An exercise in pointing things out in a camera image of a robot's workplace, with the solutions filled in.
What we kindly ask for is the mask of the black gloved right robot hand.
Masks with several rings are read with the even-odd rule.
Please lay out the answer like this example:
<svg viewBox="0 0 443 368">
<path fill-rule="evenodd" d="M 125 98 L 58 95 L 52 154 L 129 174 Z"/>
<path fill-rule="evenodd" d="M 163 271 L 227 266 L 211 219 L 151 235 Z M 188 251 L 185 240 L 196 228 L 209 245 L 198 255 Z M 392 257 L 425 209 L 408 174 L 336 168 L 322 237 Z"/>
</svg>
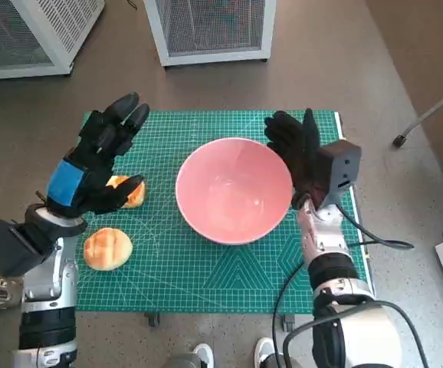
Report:
<svg viewBox="0 0 443 368">
<path fill-rule="evenodd" d="M 307 108 L 302 121 L 279 110 L 264 118 L 264 135 L 267 146 L 285 163 L 293 183 L 291 199 L 293 209 L 301 209 L 304 201 L 312 201 L 320 209 L 325 195 L 317 188 L 317 151 L 320 148 L 320 132 L 313 110 Z"/>
</svg>

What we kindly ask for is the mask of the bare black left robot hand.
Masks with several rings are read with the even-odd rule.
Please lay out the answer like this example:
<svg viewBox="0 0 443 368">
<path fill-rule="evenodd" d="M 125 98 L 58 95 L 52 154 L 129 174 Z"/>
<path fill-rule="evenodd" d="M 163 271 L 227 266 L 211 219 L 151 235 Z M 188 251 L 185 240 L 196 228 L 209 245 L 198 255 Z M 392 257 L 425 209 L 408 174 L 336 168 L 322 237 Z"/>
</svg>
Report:
<svg viewBox="0 0 443 368">
<path fill-rule="evenodd" d="M 58 163 L 47 188 L 46 205 L 57 215 L 76 218 L 86 212 L 115 212 L 143 184 L 141 175 L 117 186 L 107 183 L 113 165 L 133 145 L 133 139 L 149 116 L 149 105 L 132 92 L 105 110 L 94 110 L 85 120 L 78 144 Z"/>
</svg>

